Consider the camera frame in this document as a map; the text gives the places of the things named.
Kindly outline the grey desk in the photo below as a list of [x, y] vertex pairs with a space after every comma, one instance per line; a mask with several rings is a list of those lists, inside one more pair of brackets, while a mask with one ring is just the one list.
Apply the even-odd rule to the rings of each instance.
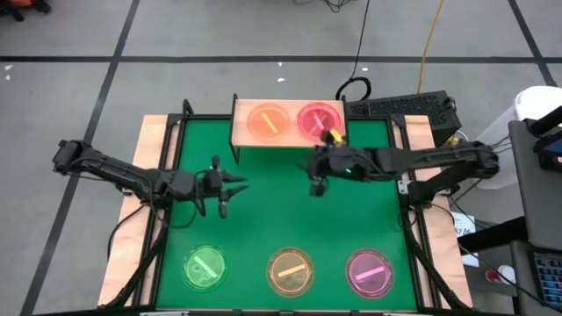
[[528, 232], [526, 241], [513, 241], [510, 250], [515, 265], [519, 309], [522, 316], [562, 316], [531, 297], [537, 287], [531, 269], [530, 253], [543, 250], [562, 254], [562, 173], [540, 168], [533, 147], [537, 137], [524, 121], [508, 123], [513, 156]]

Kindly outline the white paper sheet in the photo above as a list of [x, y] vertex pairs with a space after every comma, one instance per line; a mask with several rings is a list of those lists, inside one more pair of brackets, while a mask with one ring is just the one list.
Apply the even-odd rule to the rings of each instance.
[[[451, 214], [454, 218], [454, 229], [458, 238], [476, 232], [475, 218], [472, 215], [464, 215], [460, 212], [452, 212]], [[463, 255], [462, 262], [464, 266], [478, 268], [479, 260], [477, 256], [478, 254]]]

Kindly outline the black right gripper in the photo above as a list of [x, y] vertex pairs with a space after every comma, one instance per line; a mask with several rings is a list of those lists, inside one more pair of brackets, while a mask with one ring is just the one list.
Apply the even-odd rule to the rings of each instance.
[[344, 143], [334, 143], [330, 133], [320, 136], [322, 145], [316, 146], [309, 155], [309, 162], [299, 165], [309, 170], [311, 181], [309, 194], [322, 197], [328, 187], [328, 177], [338, 177], [358, 182], [369, 182], [377, 173], [378, 167], [363, 149], [349, 147], [346, 137]]

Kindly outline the black device with screen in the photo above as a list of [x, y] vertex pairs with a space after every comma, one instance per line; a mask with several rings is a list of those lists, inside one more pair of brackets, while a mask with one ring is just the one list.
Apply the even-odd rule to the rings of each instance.
[[526, 118], [525, 122], [530, 134], [537, 137], [533, 151], [540, 168], [562, 173], [562, 105], [539, 120]]

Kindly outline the black and orange chair base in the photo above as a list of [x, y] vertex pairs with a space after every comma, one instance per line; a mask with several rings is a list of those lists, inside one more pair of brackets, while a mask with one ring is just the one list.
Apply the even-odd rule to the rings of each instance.
[[51, 6], [45, 0], [0, 0], [0, 17], [9, 16], [18, 22], [25, 20], [23, 9], [35, 9], [48, 14]]

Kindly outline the green table mat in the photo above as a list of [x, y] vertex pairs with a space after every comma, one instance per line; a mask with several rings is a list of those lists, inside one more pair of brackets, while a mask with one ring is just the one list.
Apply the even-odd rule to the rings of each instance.
[[[228, 144], [226, 120], [192, 120], [184, 133], [179, 166], [206, 169], [214, 156], [228, 173], [244, 178], [242, 192], [222, 219], [215, 200], [195, 216], [191, 203], [174, 205], [156, 305], [160, 309], [413, 310], [414, 286], [400, 206], [393, 182], [358, 183], [330, 178], [322, 197], [312, 197], [304, 148], [245, 147], [239, 160]], [[184, 258], [196, 247], [220, 248], [227, 259], [223, 282], [197, 291], [183, 276]], [[304, 251], [313, 262], [311, 288], [296, 298], [274, 292], [267, 263], [281, 248]], [[392, 264], [394, 282], [382, 298], [357, 295], [345, 277], [348, 258], [373, 248]]]

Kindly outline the black perforated computer case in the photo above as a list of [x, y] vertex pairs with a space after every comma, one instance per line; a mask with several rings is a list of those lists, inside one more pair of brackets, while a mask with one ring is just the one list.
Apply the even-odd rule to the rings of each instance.
[[456, 101], [444, 90], [347, 102], [345, 107], [352, 117], [393, 114], [427, 116], [436, 146], [442, 146], [462, 127]]

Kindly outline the red and white cup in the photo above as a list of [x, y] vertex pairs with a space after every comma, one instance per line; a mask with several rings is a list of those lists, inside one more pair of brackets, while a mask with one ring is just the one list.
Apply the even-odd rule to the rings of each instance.
[[485, 273], [488, 282], [498, 284], [515, 284], [515, 269], [509, 265], [501, 265], [497, 269], [489, 269]]

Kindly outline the green transparent plastic plate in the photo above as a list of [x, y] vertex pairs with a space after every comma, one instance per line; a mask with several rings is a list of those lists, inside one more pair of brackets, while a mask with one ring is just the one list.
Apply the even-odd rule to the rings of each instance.
[[225, 279], [227, 258], [220, 248], [201, 245], [184, 258], [182, 273], [184, 281], [194, 291], [210, 291]]

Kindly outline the white bin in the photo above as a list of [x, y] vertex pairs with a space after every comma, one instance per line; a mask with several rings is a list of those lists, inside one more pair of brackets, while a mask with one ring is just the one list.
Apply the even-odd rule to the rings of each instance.
[[489, 125], [477, 140], [489, 145], [506, 138], [498, 148], [500, 172], [477, 184], [481, 190], [498, 190], [517, 182], [515, 161], [508, 144], [508, 123], [512, 120], [540, 119], [562, 105], [562, 88], [533, 86], [517, 94], [512, 104]]

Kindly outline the wooden shelf with black frame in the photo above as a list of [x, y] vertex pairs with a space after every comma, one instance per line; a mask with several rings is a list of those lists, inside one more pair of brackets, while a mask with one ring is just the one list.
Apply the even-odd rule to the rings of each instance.
[[[290, 124], [280, 137], [264, 140], [247, 128], [247, 117], [260, 104], [273, 103], [289, 114]], [[321, 133], [335, 129], [344, 136], [348, 132], [344, 102], [339, 100], [242, 99], [234, 97], [230, 140], [234, 159], [240, 160], [243, 147], [314, 147], [321, 143]]]

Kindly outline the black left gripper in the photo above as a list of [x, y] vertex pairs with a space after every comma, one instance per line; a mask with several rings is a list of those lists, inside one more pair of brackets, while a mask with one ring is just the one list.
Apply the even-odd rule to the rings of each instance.
[[219, 203], [219, 215], [222, 219], [227, 217], [227, 202], [236, 194], [246, 190], [249, 186], [242, 185], [232, 189], [223, 189], [224, 183], [239, 183], [246, 181], [246, 178], [233, 176], [226, 171], [221, 173], [220, 158], [215, 155], [212, 158], [212, 165], [209, 169], [201, 171], [203, 178], [198, 180], [198, 212], [202, 217], [206, 216], [205, 199], [217, 198]]

